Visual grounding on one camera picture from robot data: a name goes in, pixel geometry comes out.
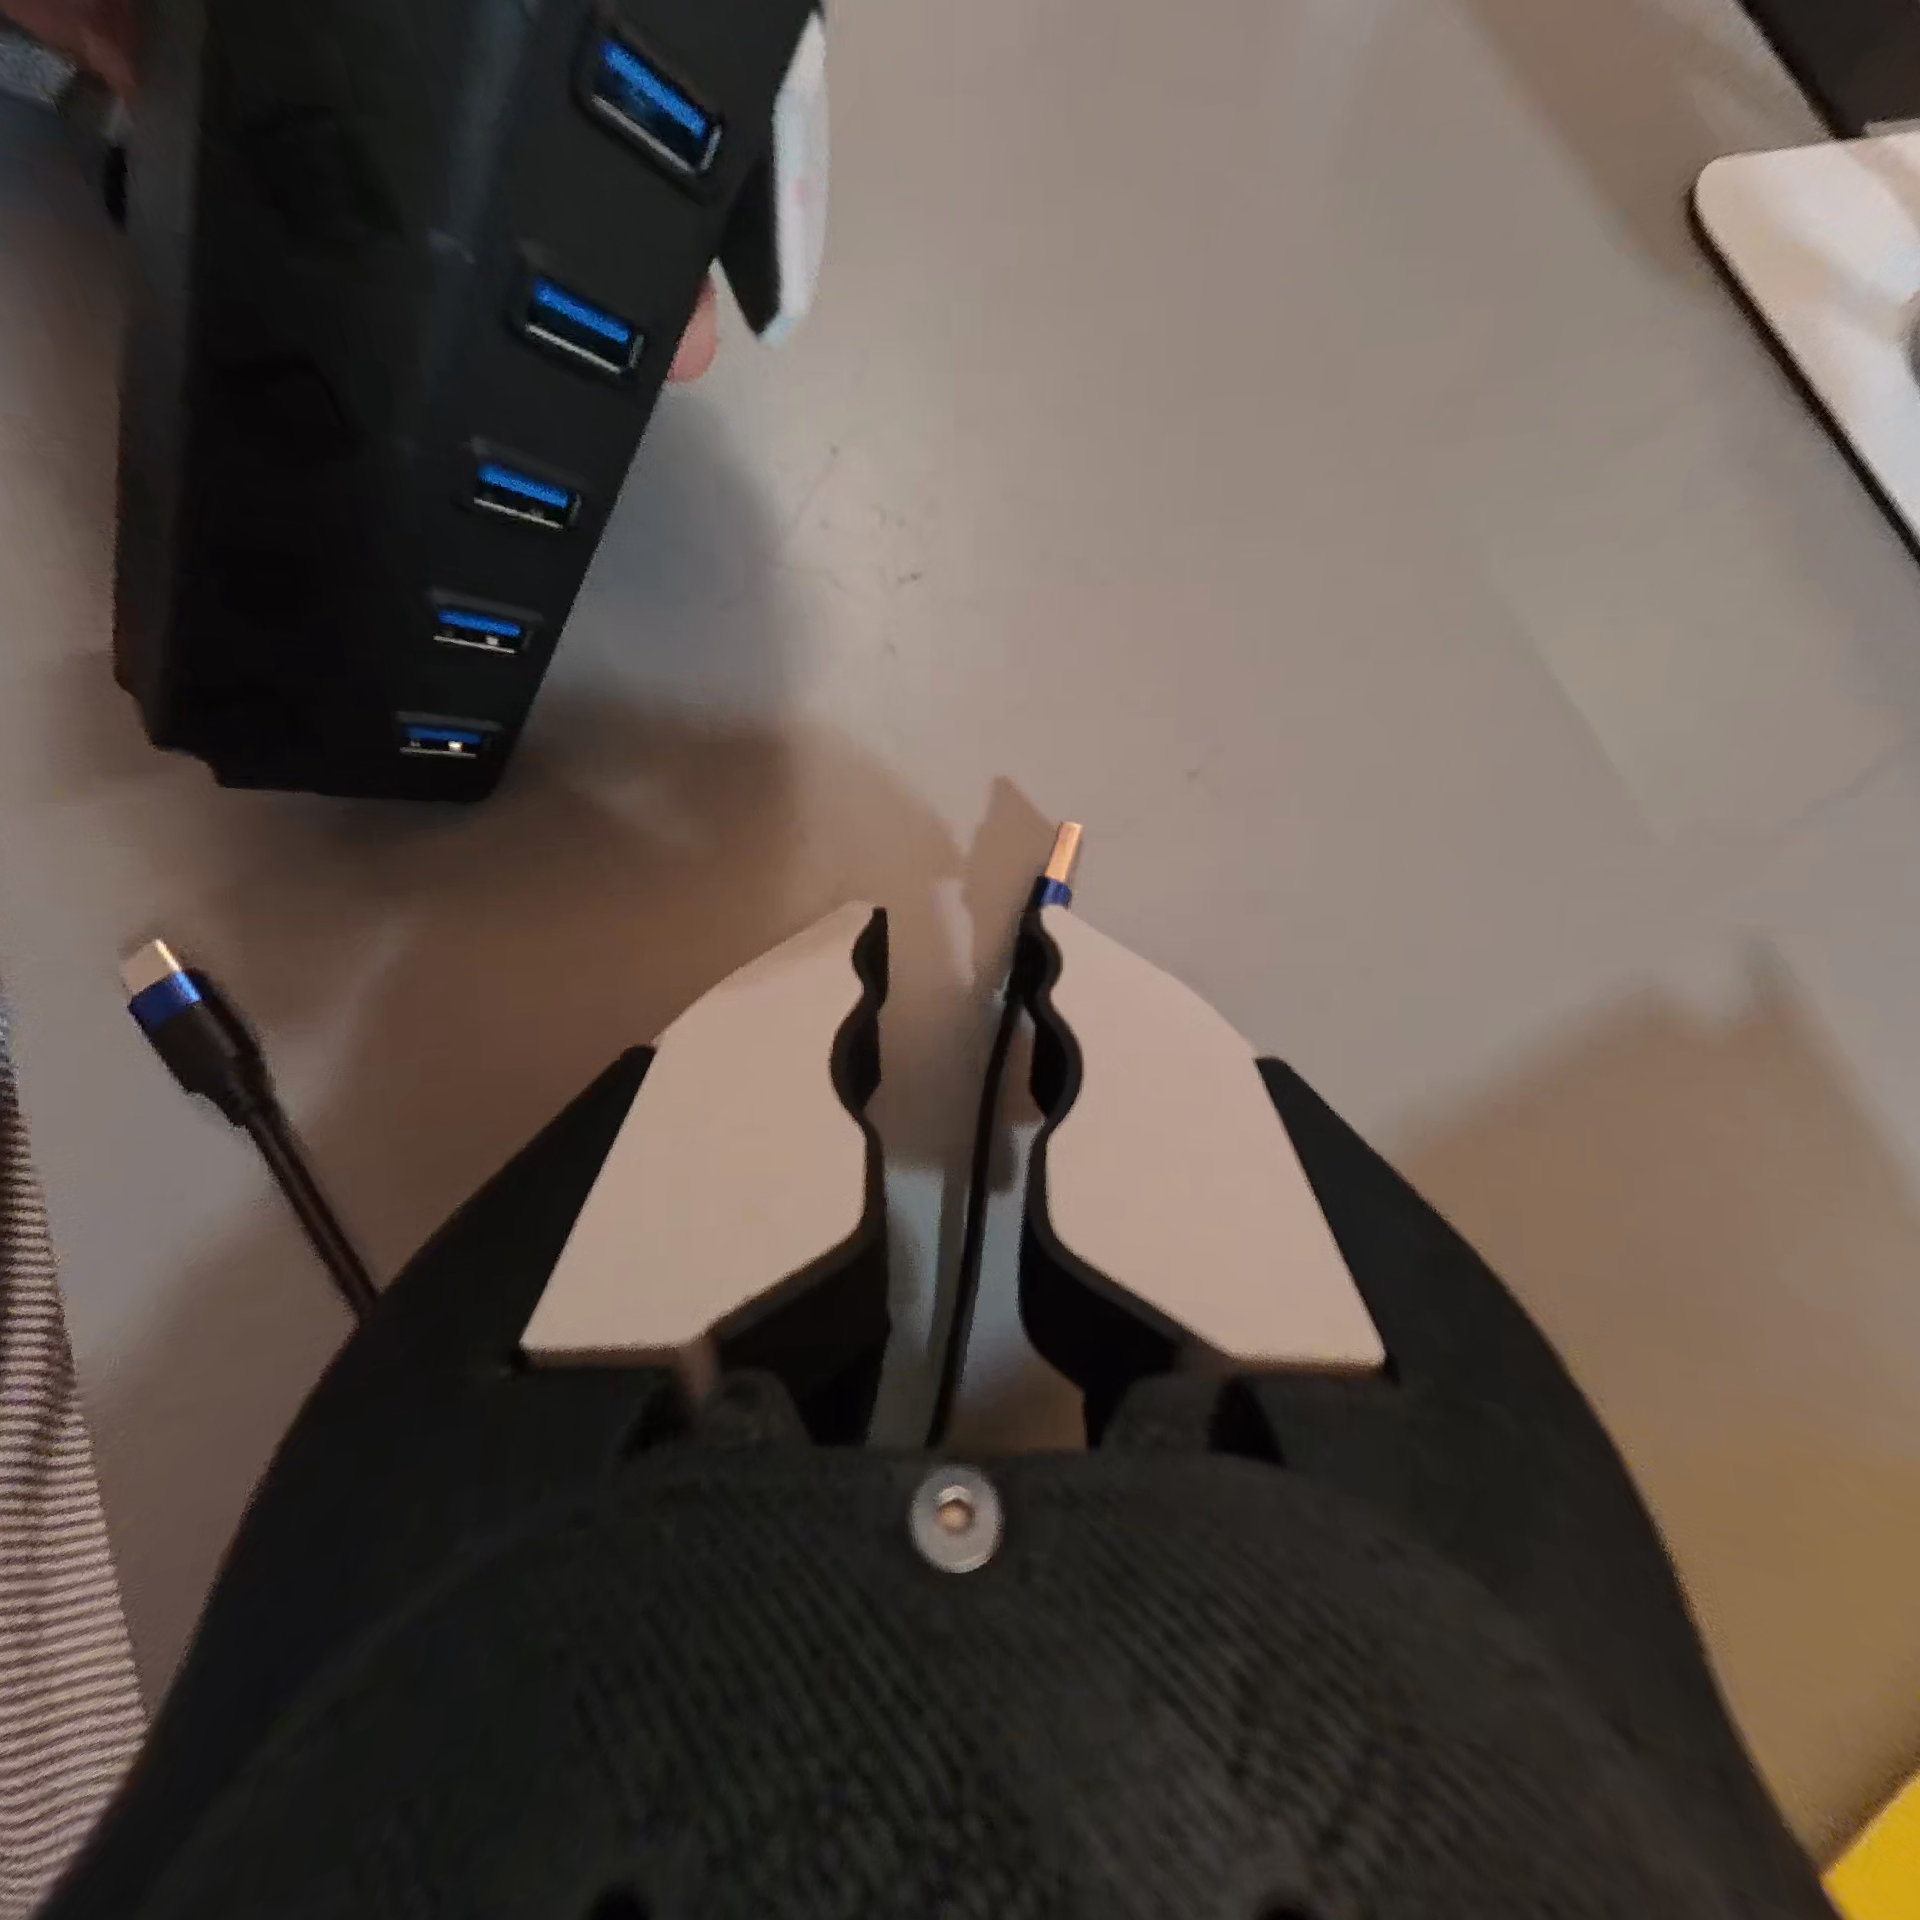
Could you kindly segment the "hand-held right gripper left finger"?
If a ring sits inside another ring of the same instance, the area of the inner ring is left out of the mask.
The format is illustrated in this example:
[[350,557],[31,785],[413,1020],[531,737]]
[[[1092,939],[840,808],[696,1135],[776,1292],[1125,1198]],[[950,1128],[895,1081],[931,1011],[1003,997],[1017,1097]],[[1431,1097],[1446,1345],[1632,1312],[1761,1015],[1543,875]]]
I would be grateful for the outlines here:
[[691,1398],[780,1381],[860,1446],[891,1342],[868,1107],[889,919],[852,900],[736,969],[655,1040],[519,1336],[542,1372],[639,1367]]

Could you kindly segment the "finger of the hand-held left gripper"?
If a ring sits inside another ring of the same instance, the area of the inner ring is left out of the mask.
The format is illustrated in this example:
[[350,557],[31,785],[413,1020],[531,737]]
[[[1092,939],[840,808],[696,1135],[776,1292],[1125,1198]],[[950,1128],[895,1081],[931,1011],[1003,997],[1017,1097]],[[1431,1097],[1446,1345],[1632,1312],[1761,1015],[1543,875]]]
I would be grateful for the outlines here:
[[761,345],[789,342],[817,297],[829,168],[824,6],[809,4],[775,93],[765,152],[732,206],[716,257]]

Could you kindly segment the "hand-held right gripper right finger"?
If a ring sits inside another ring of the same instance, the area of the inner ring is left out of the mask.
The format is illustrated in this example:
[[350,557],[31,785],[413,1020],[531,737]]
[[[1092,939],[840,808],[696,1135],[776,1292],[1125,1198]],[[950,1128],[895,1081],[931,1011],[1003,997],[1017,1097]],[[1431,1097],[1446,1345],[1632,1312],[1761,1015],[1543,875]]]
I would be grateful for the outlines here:
[[1257,1047],[1067,905],[1030,915],[1023,963],[1040,1128],[1020,1313],[1087,1446],[1163,1381],[1385,1382],[1385,1336]]

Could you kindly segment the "black usb cable blue plugs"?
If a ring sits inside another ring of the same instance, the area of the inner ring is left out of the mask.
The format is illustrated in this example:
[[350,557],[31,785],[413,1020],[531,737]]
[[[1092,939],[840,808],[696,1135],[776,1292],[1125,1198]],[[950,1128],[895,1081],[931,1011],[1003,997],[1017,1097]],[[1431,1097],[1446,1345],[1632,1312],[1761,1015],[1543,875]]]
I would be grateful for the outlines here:
[[[926,1431],[931,1446],[945,1439],[953,1429],[953,1413],[968,1365],[976,1295],[984,1263],[1001,1086],[1023,1015],[1027,973],[1027,924],[1021,920],[980,1081],[963,1204],[963,1248],[950,1279],[950,1304],[939,1324],[934,1349],[936,1372]],[[134,948],[121,966],[121,977],[127,989],[127,1012],[144,1040],[185,1092],[205,1099],[231,1126],[246,1133],[347,1312],[356,1324],[365,1324],[381,1293],[303,1159],[251,1027],[209,975],[190,969],[164,942]]]

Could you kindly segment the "black usb hub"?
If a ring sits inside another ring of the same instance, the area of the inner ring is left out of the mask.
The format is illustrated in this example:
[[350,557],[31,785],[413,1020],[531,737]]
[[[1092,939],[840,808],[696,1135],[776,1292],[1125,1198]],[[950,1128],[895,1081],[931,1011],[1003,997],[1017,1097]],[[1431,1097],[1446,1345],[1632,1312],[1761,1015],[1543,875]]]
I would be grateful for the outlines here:
[[493,793],[807,11],[144,6],[112,670],[156,748]]

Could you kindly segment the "person's grey sweatshirt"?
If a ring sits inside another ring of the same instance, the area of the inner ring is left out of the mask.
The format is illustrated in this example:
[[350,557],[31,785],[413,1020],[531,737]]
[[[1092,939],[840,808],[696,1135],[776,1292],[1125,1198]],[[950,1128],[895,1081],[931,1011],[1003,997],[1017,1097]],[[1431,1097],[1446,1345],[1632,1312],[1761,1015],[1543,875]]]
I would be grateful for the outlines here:
[[33,1915],[149,1717],[1,1031],[1,1915]]

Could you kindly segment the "yellow plastic bin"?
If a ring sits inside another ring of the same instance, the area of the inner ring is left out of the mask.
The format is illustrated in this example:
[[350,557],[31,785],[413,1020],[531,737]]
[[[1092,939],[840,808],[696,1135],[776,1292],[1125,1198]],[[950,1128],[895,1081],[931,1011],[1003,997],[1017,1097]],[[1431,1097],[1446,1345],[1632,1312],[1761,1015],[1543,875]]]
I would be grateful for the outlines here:
[[1918,1918],[1918,1803],[1913,1774],[1836,1855],[1821,1885],[1839,1918]]

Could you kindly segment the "white flat board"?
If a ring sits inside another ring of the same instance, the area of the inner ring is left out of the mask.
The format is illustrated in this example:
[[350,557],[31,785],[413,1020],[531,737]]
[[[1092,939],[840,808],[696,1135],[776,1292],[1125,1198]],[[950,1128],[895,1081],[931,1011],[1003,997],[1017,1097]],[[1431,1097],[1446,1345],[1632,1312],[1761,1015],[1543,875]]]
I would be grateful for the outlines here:
[[1711,159],[1701,247],[1863,488],[1918,548],[1918,125]]

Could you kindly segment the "dark flat object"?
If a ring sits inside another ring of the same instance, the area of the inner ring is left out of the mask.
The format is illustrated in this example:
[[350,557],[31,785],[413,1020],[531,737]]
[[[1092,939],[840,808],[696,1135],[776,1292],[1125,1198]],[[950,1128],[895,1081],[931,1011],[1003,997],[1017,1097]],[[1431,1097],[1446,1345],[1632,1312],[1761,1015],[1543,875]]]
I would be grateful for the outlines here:
[[1918,125],[1918,1],[1742,1],[1837,140]]

